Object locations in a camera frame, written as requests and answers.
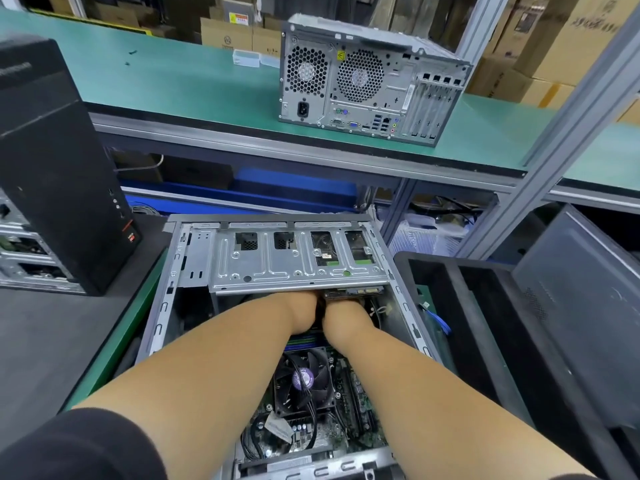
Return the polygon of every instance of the computer tower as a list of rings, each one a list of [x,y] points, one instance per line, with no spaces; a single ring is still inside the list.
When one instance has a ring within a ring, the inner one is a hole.
[[[0,41],[0,286],[99,296],[140,242],[55,41]]]
[[[437,144],[468,62],[432,41],[316,16],[282,26],[281,121]]]

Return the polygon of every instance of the black computer tower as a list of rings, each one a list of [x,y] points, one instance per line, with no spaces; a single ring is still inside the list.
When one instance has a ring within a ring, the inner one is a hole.
[[[0,286],[99,296],[140,242],[55,41],[0,41]]]

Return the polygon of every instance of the hand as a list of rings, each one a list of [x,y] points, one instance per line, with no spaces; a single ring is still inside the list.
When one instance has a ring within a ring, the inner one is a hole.
[[[292,316],[291,334],[303,333],[316,320],[316,304],[318,297],[313,291],[290,291],[269,295],[274,299],[283,300],[290,309]]]
[[[363,330],[373,328],[373,322],[365,309],[352,300],[327,301],[324,313],[324,336],[345,357],[349,347]]]

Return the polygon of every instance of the rear exhaust fan grille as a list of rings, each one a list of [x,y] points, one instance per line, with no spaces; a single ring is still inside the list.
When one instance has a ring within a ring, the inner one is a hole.
[[[347,55],[338,69],[338,87],[349,101],[372,99],[380,87],[385,71],[382,61],[370,50],[358,49]]]
[[[293,92],[317,96],[326,84],[329,62],[322,50],[297,45],[287,56],[287,82]]]

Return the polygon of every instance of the forearm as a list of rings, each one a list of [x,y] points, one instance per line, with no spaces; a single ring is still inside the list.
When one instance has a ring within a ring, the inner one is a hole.
[[[588,471],[435,361],[367,328],[348,359],[410,479],[545,479]]]
[[[282,295],[205,322],[79,407],[115,411],[152,439],[170,480],[210,479],[258,406],[292,333]]]

